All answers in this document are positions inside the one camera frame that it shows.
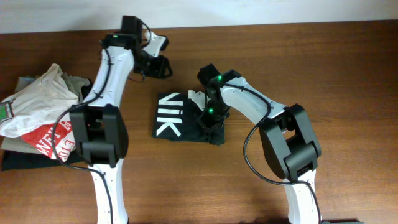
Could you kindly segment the dark green t-shirt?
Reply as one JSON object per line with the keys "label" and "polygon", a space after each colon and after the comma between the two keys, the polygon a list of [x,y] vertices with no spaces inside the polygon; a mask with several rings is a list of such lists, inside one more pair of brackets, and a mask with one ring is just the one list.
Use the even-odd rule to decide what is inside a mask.
{"label": "dark green t-shirt", "polygon": [[214,128],[201,124],[200,115],[209,102],[201,91],[159,93],[152,137],[169,141],[206,142],[220,146],[225,142],[224,124]]}

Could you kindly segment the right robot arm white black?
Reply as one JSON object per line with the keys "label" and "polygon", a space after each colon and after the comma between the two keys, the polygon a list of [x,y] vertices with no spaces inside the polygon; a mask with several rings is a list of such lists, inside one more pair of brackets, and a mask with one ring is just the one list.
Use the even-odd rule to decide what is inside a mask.
{"label": "right robot arm white black", "polygon": [[[266,97],[235,70],[220,73],[213,67],[202,68],[197,78],[205,89],[208,120],[215,123],[234,108],[254,124],[243,144],[245,163],[262,180],[284,187],[289,222],[321,223],[314,185],[322,150],[305,109],[299,104],[286,106]],[[260,174],[248,159],[248,143],[256,131],[266,162],[277,180]]]}

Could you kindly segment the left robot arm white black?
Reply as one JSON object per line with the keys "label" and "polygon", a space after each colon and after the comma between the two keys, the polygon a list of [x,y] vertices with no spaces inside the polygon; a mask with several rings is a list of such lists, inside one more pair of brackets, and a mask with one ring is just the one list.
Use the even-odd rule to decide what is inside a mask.
{"label": "left robot arm white black", "polygon": [[122,182],[129,136],[120,112],[128,76],[137,72],[165,78],[170,69],[160,54],[168,38],[153,32],[146,37],[148,42],[142,44],[139,35],[108,34],[101,43],[101,64],[93,87],[69,113],[76,151],[93,179],[98,223],[129,223]]}

